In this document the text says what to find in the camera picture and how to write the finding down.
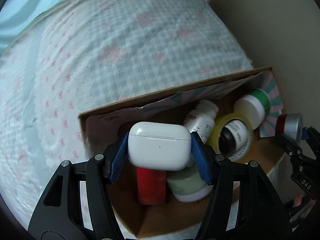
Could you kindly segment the person's right hand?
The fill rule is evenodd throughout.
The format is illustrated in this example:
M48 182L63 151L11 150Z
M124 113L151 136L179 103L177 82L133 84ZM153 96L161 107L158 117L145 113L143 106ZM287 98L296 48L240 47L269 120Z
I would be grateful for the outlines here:
M305 196L305 193L303 191L299 191L293 199L293 207L300 206L304 196Z

